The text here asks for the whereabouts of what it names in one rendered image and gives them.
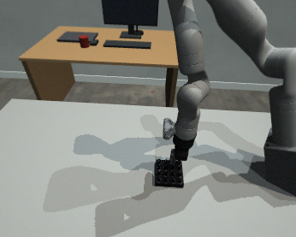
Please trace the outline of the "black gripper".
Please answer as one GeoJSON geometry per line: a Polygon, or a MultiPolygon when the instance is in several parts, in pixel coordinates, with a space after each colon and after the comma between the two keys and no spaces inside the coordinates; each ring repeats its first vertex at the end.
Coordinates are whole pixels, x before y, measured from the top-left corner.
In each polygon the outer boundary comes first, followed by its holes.
{"type": "Polygon", "coordinates": [[[187,160],[188,151],[193,146],[194,140],[197,136],[197,130],[198,126],[193,129],[185,129],[181,127],[177,121],[172,122],[169,118],[164,119],[163,138],[169,140],[174,135],[173,143],[175,144],[175,148],[171,149],[169,164],[175,165],[176,160],[187,160]]]}

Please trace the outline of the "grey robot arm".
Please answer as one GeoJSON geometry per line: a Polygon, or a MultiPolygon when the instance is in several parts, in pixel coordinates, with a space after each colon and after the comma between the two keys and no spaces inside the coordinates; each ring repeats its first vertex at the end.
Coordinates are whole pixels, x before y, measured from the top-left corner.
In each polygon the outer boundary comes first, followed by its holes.
{"type": "MultiPolygon", "coordinates": [[[[193,129],[200,118],[198,106],[210,92],[203,36],[192,0],[167,1],[179,70],[188,77],[188,82],[177,93],[177,123],[193,129]]],[[[283,84],[269,90],[272,136],[278,145],[296,146],[296,48],[275,48],[265,39],[267,19],[253,0],[206,1],[218,26],[253,60],[261,73],[283,79],[283,84]]]]}

